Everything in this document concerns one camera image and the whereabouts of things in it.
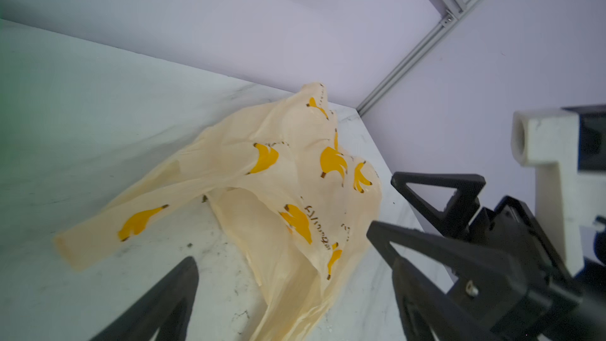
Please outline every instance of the banana print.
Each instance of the banana print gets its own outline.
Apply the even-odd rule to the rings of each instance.
[[[326,111],[316,105],[316,99],[314,99],[313,97],[309,99],[309,103],[307,104],[307,107],[315,107],[315,108],[321,110],[322,113],[324,114],[324,116],[326,116],[326,120],[329,119],[329,116],[326,113]]]
[[[122,229],[117,233],[120,241],[126,241],[130,237],[131,231],[133,234],[139,234],[144,231],[150,217],[154,216],[168,206],[168,204],[165,204],[162,207],[137,212],[136,214],[132,215],[128,220],[126,220]]]
[[[309,231],[309,220],[307,216],[297,207],[292,204],[286,204],[284,206],[286,213],[280,212],[280,215],[284,217],[284,220],[292,226],[298,234],[303,236],[306,241],[312,243],[312,233]]]
[[[327,147],[324,149],[322,154],[320,155],[320,167],[322,168],[321,177],[324,178],[326,174],[331,171],[338,171],[341,174],[341,178],[343,178],[343,182],[345,182],[345,174],[347,174],[347,163],[345,158],[343,158],[343,154],[339,153],[339,144],[338,144],[339,134],[335,129],[335,148]]]
[[[256,142],[253,144],[253,146],[259,149],[259,159],[257,160],[257,164],[254,165],[253,170],[249,171],[246,175],[269,169],[271,165],[276,163],[279,156],[276,149],[272,147],[267,147]]]
[[[339,247],[339,243],[336,242],[333,244],[333,250],[335,250],[336,248]],[[330,257],[330,261],[329,261],[329,276],[327,277],[328,280],[330,280],[330,274],[333,270],[333,265],[335,264],[335,262],[337,262],[337,259],[341,258],[341,254],[343,254],[343,250],[335,250],[333,252],[333,255]]]
[[[362,167],[366,161],[358,163],[356,169],[353,171],[353,189],[358,190],[360,193],[364,193],[361,184],[371,186],[373,182],[369,181],[362,175]]]

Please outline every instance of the yellow banana graphic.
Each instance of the yellow banana graphic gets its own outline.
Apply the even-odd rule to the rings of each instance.
[[[335,250],[337,247],[339,246],[339,243],[336,242],[333,244],[333,250]],[[329,261],[329,277],[327,278],[328,280],[330,280],[330,274],[333,270],[333,265],[335,264],[335,262],[337,261],[337,259],[341,258],[341,254],[343,254],[343,250],[335,250],[333,252],[333,255],[330,257],[330,261]]]
[[[257,160],[257,164],[254,165],[253,170],[249,171],[247,175],[269,169],[271,165],[276,163],[277,158],[279,156],[276,149],[272,147],[267,147],[263,144],[256,142],[253,144],[253,146],[259,149],[259,159]]]
[[[358,163],[356,169],[353,171],[353,189],[358,190],[360,193],[364,193],[361,184],[371,186],[373,182],[369,181],[362,175],[362,167],[366,161]]]
[[[280,212],[280,215],[284,217],[284,220],[286,220],[288,224],[294,226],[294,230],[296,230],[298,234],[302,235],[303,238],[311,244],[312,233],[309,231],[309,220],[307,219],[307,216],[297,208],[297,206],[292,204],[286,204],[284,209],[286,209],[287,212]]]
[[[324,116],[326,116],[326,120],[329,119],[329,116],[326,114],[326,111],[316,105],[316,99],[314,99],[313,97],[309,99],[309,103],[307,104],[307,107],[315,107],[315,108],[321,110],[322,113],[324,114]]]
[[[322,168],[321,177],[324,178],[326,174],[331,171],[338,171],[345,182],[345,174],[347,173],[347,163],[343,154],[339,153],[339,144],[337,141],[339,134],[335,129],[335,148],[327,147],[320,155],[320,167]]]
[[[150,217],[154,216],[168,206],[168,204],[165,204],[162,207],[137,212],[136,214],[132,215],[128,220],[126,220],[122,229],[117,233],[120,241],[126,241],[130,237],[131,231],[133,234],[139,234],[144,231]]]

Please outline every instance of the white wall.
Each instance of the white wall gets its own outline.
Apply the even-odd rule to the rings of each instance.
[[[358,105],[439,21],[428,0],[0,0],[3,19]]]
[[[481,3],[363,117],[390,170],[478,173],[483,205],[509,194],[534,209],[513,111],[606,102],[603,1]]]

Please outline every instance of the screw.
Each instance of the screw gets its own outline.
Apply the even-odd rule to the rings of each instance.
[[[480,291],[478,290],[478,287],[476,287],[476,285],[473,284],[473,280],[467,281],[467,284],[465,285],[465,292],[470,297],[476,297],[480,293]]]

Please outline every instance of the marble surface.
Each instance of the marble surface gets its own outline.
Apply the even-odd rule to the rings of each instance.
[[[290,93],[2,21],[0,329],[7,340],[87,340],[185,256],[200,281],[188,340],[246,340],[265,303],[244,256],[202,198],[153,224],[118,253],[74,272],[52,237],[240,108]],[[383,184],[380,220],[420,225],[357,112],[331,105],[339,144]],[[401,250],[443,290],[443,266]],[[369,249],[308,340],[404,339],[391,269]]]

